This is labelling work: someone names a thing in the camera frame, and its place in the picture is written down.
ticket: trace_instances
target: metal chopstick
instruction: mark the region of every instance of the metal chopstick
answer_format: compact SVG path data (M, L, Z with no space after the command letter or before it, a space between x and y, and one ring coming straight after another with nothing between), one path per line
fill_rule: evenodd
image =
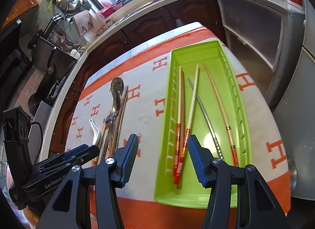
M191 86L192 88L194 88L194 85L193 85L192 81L190 80L190 78L188 78L188 82L189 82L190 86ZM214 130L213 130L213 128L212 128L212 125L211 125L211 122L210 122L210 120L209 120L208 114L207 114L207 112L206 112L206 110L205 110L205 108L204 108L204 105L202 104L202 102L201 102L200 97L198 96L198 94L196 95L196 99L197 99L197 101L198 101L198 103L199 103L199 105L200 105L201 111L202 111L202 113L203 113L203 115L204 115L204 118L206 119L207 124L208 124L208 127L209 127L209 130L210 130L212 139L213 139L213 141L214 141L214 143L215 143L215 148L217 149L218 155L219 155L220 159L223 160L223 155L222 155L222 152L221 152L221 149L220 149L220 145L219 145L219 143L218 143L217 138L215 137L215 132L214 132Z

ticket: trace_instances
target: kitchen shelf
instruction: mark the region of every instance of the kitchen shelf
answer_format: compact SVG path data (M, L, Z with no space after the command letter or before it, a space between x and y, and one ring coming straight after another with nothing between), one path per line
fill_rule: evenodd
M257 86L267 104L278 104L299 59L304 11L286 0L218 0L218 4L228 48L234 52L233 38L234 43L239 42L235 45L238 50L253 52L251 61L240 61L254 81L262 82Z

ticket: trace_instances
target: refrigerator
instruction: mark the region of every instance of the refrigerator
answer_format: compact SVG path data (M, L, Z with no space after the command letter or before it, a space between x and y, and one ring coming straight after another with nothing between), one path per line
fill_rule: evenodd
M315 200L315 9L308 0L304 2L303 47L290 84L273 116L286 153L296 168L292 196Z

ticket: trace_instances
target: wooden cabinet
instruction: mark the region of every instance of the wooden cabinet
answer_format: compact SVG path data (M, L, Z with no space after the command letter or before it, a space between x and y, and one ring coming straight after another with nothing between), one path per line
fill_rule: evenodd
M38 3L35 0L17 0L2 27L6 26L13 19L18 18L21 14L37 5Z
M122 31L134 46L176 28L166 7L156 9L125 26Z
M179 0L166 6L173 20L180 19L185 24L200 22L226 44L217 0Z
M74 114L74 110L77 106L79 95L69 89L65 100L61 106L53 136L50 142L49 155L54 155L55 153L60 153L65 151L67 136Z
M106 65L133 47L130 40L119 30L93 50L89 56L98 57Z
M65 151L70 124L79 101L81 91L84 89L88 79L104 65L103 60L89 56L81 66L70 86L58 114L53 136L50 142L49 157L55 155L56 153Z

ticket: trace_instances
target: green plastic tray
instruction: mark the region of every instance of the green plastic tray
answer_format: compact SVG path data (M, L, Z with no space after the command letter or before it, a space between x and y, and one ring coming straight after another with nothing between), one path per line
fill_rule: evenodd
M230 126L236 145L240 167L251 163L251 145L245 109L241 93L227 55L219 41L197 43L171 51L170 73L164 107L162 141L157 169L154 199L167 205L207 208L211 189L204 189L198 182L192 161L187 151L183 172L182 187L173 184L174 149L177 123L178 67L182 66L185 78L185 123L188 121L193 90L188 77L194 82L196 64L199 64L199 95L210 118L219 141L224 160L233 164L230 144L220 108L212 89L207 72L207 64L218 87L224 107L229 117ZM203 147L207 147L214 157L218 157L215 145L196 100L191 134L195 134ZM237 186L232 186L231 207L237 206Z

